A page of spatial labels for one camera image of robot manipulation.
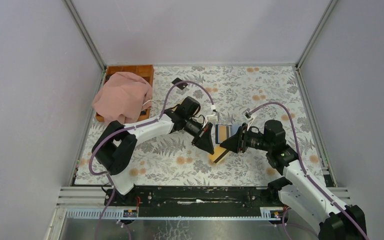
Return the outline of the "black card holder wallet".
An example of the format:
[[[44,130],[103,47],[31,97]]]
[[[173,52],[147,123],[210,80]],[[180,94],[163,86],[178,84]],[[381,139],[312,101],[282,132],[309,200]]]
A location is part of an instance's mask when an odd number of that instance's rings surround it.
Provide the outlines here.
[[[241,124],[216,124],[215,125],[215,143],[221,144],[223,141],[227,140],[231,136],[235,135],[241,127]]]

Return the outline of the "gold striped credit card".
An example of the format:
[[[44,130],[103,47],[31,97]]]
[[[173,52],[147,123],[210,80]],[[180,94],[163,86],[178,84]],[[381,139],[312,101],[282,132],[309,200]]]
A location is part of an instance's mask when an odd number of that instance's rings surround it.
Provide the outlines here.
[[[210,164],[218,164],[220,163],[228,154],[230,153],[230,151],[226,148],[223,148],[221,146],[217,146],[215,149],[214,149],[214,153],[213,154],[210,154],[208,156],[208,161]]]

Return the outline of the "black credit card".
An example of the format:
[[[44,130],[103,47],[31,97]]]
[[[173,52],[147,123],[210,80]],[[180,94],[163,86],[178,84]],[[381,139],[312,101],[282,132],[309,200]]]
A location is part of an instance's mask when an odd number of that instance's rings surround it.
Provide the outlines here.
[[[177,88],[179,88],[180,90],[184,90],[187,86],[188,86],[188,83],[183,81],[182,79],[180,78],[175,78],[172,82],[171,82],[174,86],[176,86]]]

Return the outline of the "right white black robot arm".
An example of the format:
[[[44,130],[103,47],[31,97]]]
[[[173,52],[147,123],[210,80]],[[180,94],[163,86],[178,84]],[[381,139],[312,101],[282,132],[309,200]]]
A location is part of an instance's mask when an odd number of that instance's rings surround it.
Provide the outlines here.
[[[347,204],[317,182],[298,152],[287,144],[280,121],[266,121],[263,132],[253,130],[244,123],[220,146],[237,154],[249,148],[266,152],[270,166],[282,175],[267,185],[266,198],[271,205],[287,205],[311,226],[320,240],[368,238],[363,210]]]

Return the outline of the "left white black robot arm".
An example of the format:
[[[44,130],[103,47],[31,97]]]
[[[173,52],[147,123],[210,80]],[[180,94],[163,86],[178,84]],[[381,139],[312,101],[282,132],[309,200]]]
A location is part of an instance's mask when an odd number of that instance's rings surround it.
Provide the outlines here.
[[[115,197],[122,205],[128,206],[135,200],[135,182],[127,168],[138,145],[158,136],[185,131],[193,137],[194,147],[209,154],[215,152],[211,138],[213,124],[195,120],[200,109],[200,103],[188,96],[165,109],[161,116],[129,124],[116,120],[107,125],[92,148],[92,157],[104,166],[111,186],[117,191]]]

